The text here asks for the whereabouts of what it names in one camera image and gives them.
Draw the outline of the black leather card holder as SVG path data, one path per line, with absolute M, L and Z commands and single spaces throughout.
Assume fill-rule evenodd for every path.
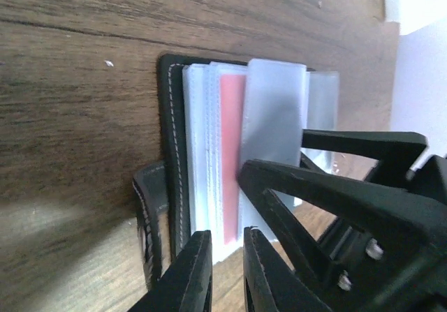
M 172 257 L 209 230 L 215 263 L 241 247 L 244 226 L 263 225 L 237 184 L 243 160 L 311 161 L 331 172 L 333 154 L 305 148 L 298 132 L 333 130 L 339 98 L 338 72 L 282 61 L 165 54 L 157 73 L 164 159 L 132 181 L 148 288 L 163 273 L 161 214 Z

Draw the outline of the red credit card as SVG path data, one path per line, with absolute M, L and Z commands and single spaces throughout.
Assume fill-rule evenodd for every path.
M 245 75 L 220 77 L 221 99 L 221 178 L 223 200 L 223 241 L 231 244 L 238 237 L 240 141 L 244 105 Z

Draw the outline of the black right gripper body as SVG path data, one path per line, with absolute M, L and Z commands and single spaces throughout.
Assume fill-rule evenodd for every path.
M 335 311 L 446 310 L 446 158 L 431 156 L 390 204 L 406 226 L 385 221 L 373 234 L 338 218 L 318 239 L 351 282 L 331 290 Z

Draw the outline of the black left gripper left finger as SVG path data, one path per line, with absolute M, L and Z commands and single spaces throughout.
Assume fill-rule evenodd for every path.
M 136 302 L 130 310 L 211 311 L 211 232 L 206 230 L 193 233 L 155 288 Z

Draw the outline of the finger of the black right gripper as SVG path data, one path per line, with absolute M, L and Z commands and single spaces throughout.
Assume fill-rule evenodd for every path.
M 414 132 L 304 130 L 302 146 L 376 160 L 366 181 L 405 183 L 406 174 L 427 148 L 427 138 Z
M 344 267 L 332 261 L 277 197 L 294 195 L 373 234 L 385 221 L 406 226 L 403 211 L 390 204 L 402 189 L 313 172 L 279 163 L 247 161 L 238 178 L 241 189 L 270 226 L 298 276 L 307 283 L 332 283 Z

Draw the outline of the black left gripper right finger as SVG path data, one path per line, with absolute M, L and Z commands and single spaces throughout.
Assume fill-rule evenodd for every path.
M 244 229 L 243 262 L 247 311 L 331 310 L 293 274 L 258 229 Z

